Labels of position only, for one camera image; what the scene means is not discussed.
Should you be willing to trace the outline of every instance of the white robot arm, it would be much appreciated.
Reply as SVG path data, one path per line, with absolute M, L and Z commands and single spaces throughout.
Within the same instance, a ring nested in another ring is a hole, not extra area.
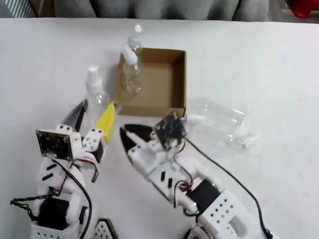
M 81 170 L 93 169 L 92 183 L 99 175 L 105 145 L 103 132 L 93 128 L 82 137 L 81 123 L 74 111 L 67 117 L 68 124 L 55 130 L 37 130 L 42 162 L 36 178 L 39 196 L 13 199 L 10 204 L 27 210 L 31 223 L 31 239 L 117 239 L 110 220 L 99 219 L 97 206 L 92 204 L 85 189 Z M 29 207 L 24 203 L 33 201 Z
M 182 206 L 187 216 L 196 217 L 197 225 L 185 239 L 274 238 L 207 167 L 196 159 L 176 158 L 186 135 L 176 113 L 154 128 L 125 125 L 120 135 L 136 170 L 174 207 Z M 196 178 L 201 183 L 194 188 Z

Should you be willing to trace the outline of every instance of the yellow sponge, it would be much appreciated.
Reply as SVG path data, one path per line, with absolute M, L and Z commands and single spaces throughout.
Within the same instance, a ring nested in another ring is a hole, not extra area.
M 109 144 L 112 139 L 113 130 L 115 125 L 115 107 L 114 103 L 111 102 L 107 109 L 104 111 L 101 118 L 96 123 L 96 128 L 103 130 L 104 141 Z

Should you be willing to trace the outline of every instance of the white spray cap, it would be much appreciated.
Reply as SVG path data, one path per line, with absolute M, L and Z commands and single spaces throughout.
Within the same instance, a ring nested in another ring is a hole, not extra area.
M 138 24 L 135 25 L 134 31 L 131 33 L 129 38 L 132 40 L 140 40 L 142 31 L 143 31 L 143 29 L 142 29 L 141 25 L 138 25 Z
M 122 47 L 122 54 L 126 60 L 126 62 L 129 64 L 129 65 L 135 65 L 137 64 L 138 62 L 138 57 L 137 55 L 135 54 L 134 51 L 131 50 L 131 48 L 128 46 L 128 44 L 125 44 L 123 47 Z
M 86 90 L 89 94 L 96 95 L 103 91 L 102 77 L 99 72 L 99 66 L 92 65 L 88 68 L 88 78 L 86 80 Z

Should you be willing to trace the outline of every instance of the cardboard box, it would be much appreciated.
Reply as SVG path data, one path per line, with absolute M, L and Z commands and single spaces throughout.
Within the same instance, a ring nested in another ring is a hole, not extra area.
M 144 48 L 142 72 L 138 77 L 142 90 L 131 95 L 126 90 L 120 57 L 116 101 L 122 106 L 120 114 L 163 117 L 177 111 L 180 117 L 186 111 L 186 52 L 181 50 Z

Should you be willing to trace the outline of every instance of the white tabletop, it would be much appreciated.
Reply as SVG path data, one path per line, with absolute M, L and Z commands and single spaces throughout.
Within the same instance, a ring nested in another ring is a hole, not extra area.
M 255 193 L 266 226 L 283 239 L 317 238 L 319 26 L 128 19 L 0 19 L 0 238 L 29 232 L 26 212 L 9 201 L 36 194 L 34 131 L 55 128 L 83 99 L 90 64 L 115 78 L 121 44 L 136 23 L 145 47 L 187 51 L 189 97 L 246 111 L 261 148 L 221 163 Z M 253 201 L 220 175 L 257 217 Z M 133 169 L 118 129 L 97 185 L 88 187 L 120 239 L 178 239 L 192 222 Z

